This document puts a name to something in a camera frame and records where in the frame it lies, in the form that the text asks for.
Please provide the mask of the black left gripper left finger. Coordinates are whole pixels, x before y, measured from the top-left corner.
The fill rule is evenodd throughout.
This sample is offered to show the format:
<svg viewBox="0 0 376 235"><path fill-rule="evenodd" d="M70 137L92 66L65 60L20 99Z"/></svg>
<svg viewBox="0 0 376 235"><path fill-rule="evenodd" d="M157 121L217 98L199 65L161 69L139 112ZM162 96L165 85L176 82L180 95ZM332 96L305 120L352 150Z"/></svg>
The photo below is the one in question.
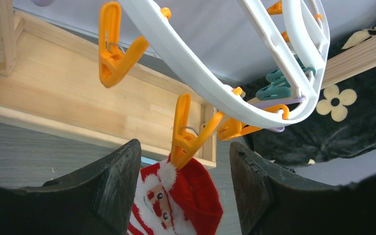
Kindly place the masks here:
<svg viewBox="0 0 376 235"><path fill-rule="evenodd" d="M0 235L124 235L140 166L132 139L40 187L0 187Z"/></svg>

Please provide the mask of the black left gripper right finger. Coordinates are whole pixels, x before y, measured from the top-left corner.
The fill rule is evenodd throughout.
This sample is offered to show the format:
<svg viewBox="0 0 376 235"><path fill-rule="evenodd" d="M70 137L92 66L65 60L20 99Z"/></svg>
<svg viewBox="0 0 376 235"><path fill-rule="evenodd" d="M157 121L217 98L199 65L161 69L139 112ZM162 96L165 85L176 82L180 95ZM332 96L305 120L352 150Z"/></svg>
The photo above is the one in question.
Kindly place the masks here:
<svg viewBox="0 0 376 235"><path fill-rule="evenodd" d="M376 174L332 186L272 163L239 142L230 165L244 235L376 235Z"/></svg>

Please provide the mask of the red white striped santa sock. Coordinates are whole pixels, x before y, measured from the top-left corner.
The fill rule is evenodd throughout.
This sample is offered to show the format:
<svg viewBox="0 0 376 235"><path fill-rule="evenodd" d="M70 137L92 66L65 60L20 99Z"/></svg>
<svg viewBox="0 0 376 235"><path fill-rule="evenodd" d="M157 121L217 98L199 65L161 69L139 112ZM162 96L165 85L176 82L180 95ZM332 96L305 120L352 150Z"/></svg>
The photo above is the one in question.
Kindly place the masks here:
<svg viewBox="0 0 376 235"><path fill-rule="evenodd" d="M195 159L177 169L169 160L140 170L129 235L214 235L223 209L208 171Z"/></svg>

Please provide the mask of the white plastic sock hanger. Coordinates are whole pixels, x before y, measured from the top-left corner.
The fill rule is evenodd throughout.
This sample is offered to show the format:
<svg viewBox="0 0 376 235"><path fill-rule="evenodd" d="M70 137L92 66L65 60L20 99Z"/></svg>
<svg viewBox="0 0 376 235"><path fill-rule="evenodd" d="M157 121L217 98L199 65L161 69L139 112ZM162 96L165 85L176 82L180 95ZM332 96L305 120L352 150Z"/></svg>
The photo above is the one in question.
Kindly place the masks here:
<svg viewBox="0 0 376 235"><path fill-rule="evenodd" d="M277 128L308 118L318 102L330 36L322 2L121 0L152 49L191 89L239 121ZM277 67L305 100L288 117L259 109L223 81L244 82Z"/></svg>

